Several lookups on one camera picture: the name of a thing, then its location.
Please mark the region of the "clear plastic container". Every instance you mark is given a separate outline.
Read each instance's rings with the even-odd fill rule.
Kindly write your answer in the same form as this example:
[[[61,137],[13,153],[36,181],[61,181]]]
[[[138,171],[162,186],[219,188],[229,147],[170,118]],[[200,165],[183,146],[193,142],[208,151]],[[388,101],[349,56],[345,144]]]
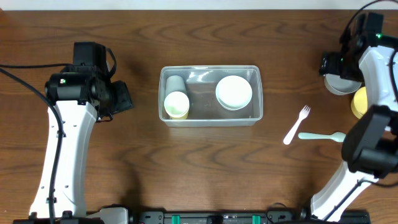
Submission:
[[[171,119],[164,108],[167,79],[175,75],[185,83],[190,102],[187,119]],[[216,85],[231,75],[244,78],[252,88],[250,102],[237,111],[223,108],[216,99]],[[261,74],[255,65],[167,66],[160,72],[159,118],[169,127],[252,126],[262,119],[263,111]]]

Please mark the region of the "yellow plastic bowl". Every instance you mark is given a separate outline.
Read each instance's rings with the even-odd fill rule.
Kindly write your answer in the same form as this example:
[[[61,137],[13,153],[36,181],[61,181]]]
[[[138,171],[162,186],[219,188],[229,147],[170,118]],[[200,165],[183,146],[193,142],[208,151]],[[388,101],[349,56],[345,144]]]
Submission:
[[[368,110],[368,98],[366,94],[366,87],[361,87],[354,94],[351,100],[351,110],[355,117],[360,119]]]

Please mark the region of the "white plastic fork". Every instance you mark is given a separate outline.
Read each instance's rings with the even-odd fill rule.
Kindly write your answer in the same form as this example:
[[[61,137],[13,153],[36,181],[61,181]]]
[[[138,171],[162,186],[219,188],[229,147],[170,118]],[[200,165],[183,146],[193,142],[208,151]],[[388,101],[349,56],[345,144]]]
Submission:
[[[296,120],[295,124],[292,126],[292,128],[289,130],[289,132],[286,134],[285,138],[283,139],[282,142],[283,142],[285,145],[289,145],[289,144],[292,142],[292,140],[293,140],[293,138],[294,138],[294,136],[295,136],[295,133],[297,132],[297,130],[298,130],[298,128],[299,128],[301,122],[302,122],[305,118],[307,118],[307,116],[309,115],[309,113],[310,113],[310,107],[309,107],[308,105],[305,105],[305,106],[302,108],[302,110],[300,111],[300,113],[299,113],[299,115],[298,115],[298,119]]]

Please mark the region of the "white plastic bowl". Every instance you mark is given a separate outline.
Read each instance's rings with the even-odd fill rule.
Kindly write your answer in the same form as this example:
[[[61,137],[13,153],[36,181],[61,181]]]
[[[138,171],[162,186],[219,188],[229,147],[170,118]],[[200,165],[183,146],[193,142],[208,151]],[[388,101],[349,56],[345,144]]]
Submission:
[[[221,79],[215,93],[220,105],[230,111],[243,109],[252,99],[252,88],[249,82],[236,75]]]

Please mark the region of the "grey paper cup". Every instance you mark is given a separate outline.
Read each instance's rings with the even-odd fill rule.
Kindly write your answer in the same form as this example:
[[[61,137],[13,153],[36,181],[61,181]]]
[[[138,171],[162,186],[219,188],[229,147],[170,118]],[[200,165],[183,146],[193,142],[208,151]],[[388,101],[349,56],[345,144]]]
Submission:
[[[172,92],[179,91],[187,94],[185,81],[178,75],[168,77],[165,84],[165,95],[169,95]]]

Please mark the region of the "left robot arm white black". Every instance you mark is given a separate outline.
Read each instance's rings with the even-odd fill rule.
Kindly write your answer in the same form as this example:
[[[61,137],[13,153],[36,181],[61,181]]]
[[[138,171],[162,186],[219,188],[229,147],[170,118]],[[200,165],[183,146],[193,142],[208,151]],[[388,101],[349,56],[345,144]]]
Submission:
[[[86,212],[85,169],[95,123],[110,122],[133,107],[127,86],[111,81],[111,49],[95,42],[76,42],[73,63],[45,84],[49,136],[39,189],[26,219],[16,223],[132,223],[126,207],[112,205]]]

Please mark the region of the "yellow paper cup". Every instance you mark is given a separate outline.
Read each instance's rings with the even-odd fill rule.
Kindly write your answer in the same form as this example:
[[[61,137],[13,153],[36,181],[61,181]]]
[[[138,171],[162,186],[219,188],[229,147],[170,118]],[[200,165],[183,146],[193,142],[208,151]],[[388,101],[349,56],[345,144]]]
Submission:
[[[181,115],[178,115],[178,116],[172,114],[172,115],[170,115],[169,117],[170,117],[170,119],[177,119],[177,120],[180,120],[180,119],[187,119],[187,117],[188,117],[188,112],[186,112],[186,113],[184,113],[184,114],[181,114]]]

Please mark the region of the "mint green plastic spoon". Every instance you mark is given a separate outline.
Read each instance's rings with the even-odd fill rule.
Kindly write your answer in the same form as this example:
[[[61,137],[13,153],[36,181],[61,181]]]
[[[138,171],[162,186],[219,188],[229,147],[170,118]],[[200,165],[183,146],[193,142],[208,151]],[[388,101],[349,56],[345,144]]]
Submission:
[[[343,142],[346,134],[341,132],[335,132],[333,134],[315,134],[315,133],[299,133],[299,139],[329,139],[335,142]]]

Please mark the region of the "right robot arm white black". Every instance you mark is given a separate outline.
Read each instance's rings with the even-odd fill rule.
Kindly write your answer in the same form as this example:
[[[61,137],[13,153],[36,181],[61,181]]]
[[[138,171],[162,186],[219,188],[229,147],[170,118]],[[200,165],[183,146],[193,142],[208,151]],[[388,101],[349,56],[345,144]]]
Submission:
[[[320,75],[364,83],[367,112],[346,134],[342,163],[326,186],[313,195],[300,217],[338,222],[349,204],[370,185],[397,172],[397,38],[382,33],[384,16],[355,15],[340,37],[339,52],[325,52]]]

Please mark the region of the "grey plastic bowl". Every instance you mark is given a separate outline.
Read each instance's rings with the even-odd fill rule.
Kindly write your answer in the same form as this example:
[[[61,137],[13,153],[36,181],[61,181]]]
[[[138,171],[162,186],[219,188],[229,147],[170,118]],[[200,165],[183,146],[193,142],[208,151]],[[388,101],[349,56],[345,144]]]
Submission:
[[[326,89],[334,95],[348,95],[360,89],[362,83],[342,79],[338,75],[326,74],[324,76]]]

